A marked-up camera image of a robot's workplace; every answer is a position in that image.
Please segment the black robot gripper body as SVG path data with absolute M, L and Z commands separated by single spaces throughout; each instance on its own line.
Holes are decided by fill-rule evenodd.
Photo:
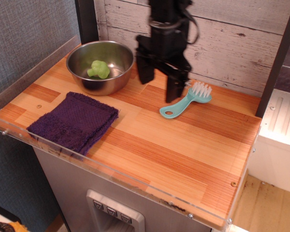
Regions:
M 185 75 L 191 66 L 183 53 L 188 44 L 189 21 L 180 20 L 174 24 L 150 22 L 151 35 L 149 37 L 138 35 L 137 54 L 152 60 L 155 69 L 167 76 L 170 74 Z

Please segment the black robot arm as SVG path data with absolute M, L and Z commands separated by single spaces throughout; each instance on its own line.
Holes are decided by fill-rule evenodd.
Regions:
M 146 84 L 154 71 L 167 75 L 166 102 L 179 98 L 188 81 L 191 65 L 184 57 L 188 44 L 188 0 L 151 0 L 149 37 L 138 35 L 136 63 L 139 79 Z

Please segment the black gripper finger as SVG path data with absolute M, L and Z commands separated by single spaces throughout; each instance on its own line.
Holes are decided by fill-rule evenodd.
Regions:
M 187 77 L 181 74 L 170 74 L 167 77 L 166 102 L 171 103 L 173 100 L 182 95 L 186 86 Z
M 154 65 L 152 60 L 141 54 L 136 56 L 137 70 L 142 84 L 151 82 L 154 79 Z

